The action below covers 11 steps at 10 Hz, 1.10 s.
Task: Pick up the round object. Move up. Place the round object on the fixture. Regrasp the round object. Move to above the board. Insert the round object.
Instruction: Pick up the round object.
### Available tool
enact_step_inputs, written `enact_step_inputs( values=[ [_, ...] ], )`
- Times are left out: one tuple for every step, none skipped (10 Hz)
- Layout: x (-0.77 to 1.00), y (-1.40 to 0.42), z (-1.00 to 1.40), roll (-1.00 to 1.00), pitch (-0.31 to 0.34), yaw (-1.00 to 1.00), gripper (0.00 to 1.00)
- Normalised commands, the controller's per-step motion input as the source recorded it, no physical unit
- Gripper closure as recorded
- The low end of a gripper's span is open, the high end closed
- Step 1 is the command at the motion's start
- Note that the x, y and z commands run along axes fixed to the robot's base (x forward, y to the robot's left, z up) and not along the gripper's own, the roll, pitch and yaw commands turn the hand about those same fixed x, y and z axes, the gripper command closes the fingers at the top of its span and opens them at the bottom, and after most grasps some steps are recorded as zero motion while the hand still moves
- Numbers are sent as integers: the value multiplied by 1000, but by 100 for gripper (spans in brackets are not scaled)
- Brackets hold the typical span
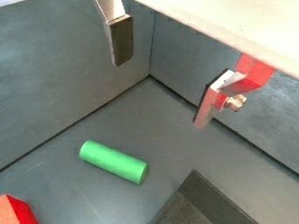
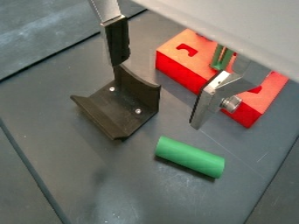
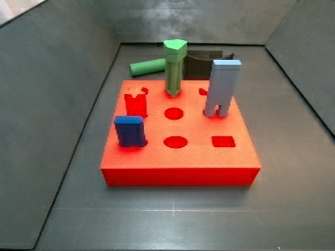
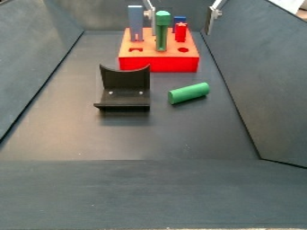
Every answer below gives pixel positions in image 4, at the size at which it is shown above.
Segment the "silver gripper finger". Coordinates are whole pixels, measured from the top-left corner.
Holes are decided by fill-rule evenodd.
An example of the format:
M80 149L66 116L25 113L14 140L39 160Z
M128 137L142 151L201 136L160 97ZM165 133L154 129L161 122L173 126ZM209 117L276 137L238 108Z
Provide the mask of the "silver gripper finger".
M209 35L214 20L221 16L221 7L226 0L214 0L213 4L206 8L205 34Z
M144 15L150 20L152 35L156 35L156 8L149 0L142 0L142 4L146 8L146 10L144 11Z

